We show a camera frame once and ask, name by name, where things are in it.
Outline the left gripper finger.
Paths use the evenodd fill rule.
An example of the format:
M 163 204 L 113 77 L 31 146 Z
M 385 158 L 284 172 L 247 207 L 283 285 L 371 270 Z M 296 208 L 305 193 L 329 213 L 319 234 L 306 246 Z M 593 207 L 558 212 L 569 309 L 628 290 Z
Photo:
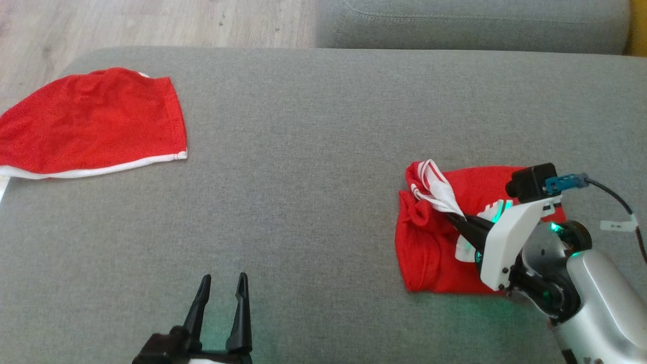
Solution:
M 185 344 L 187 350 L 203 350 L 201 332 L 203 329 L 204 309 L 210 297 L 211 283 L 212 276 L 204 275 L 185 318 L 183 328 L 188 334 L 187 343 Z
M 226 341 L 226 350 L 235 353 L 250 353 L 252 352 L 251 309 L 249 277 L 245 272 L 240 273 L 235 297 L 237 308 L 233 327 Z

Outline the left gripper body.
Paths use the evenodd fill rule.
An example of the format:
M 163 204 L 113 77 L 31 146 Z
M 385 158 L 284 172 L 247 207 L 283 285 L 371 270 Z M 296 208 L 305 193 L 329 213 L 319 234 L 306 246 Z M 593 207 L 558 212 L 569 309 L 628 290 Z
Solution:
M 205 350 L 199 338 L 187 329 L 173 327 L 168 334 L 153 334 L 133 363 L 252 363 L 252 341 L 249 332 L 234 330 L 224 350 Z

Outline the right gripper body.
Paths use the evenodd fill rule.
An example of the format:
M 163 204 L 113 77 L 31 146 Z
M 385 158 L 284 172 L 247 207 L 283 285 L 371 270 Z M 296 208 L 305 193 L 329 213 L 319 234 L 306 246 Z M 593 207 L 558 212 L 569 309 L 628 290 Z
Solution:
M 529 297 L 526 289 L 513 282 L 513 269 L 541 278 L 550 265 L 562 260 L 563 243 L 554 230 L 562 212 L 560 198 L 504 210 L 485 240 L 479 273 L 482 283 L 492 290 L 515 289 Z

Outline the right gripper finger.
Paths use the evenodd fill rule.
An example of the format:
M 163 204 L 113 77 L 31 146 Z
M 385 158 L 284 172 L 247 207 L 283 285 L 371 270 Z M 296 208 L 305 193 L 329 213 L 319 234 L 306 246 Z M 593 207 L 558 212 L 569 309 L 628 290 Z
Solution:
M 465 231 L 485 231 L 487 234 L 494 225 L 492 221 L 483 217 L 469 214 L 462 216 L 457 213 L 446 213 L 446 219 L 460 233 L 464 233 Z
M 476 251 L 483 253 L 489 232 L 490 231 L 488 231 L 487 234 L 485 233 L 485 231 L 465 231 L 464 233 L 459 233 L 463 238 L 467 240 L 467 242 L 469 242 L 469 244 L 471 244 L 472 247 L 476 249 Z

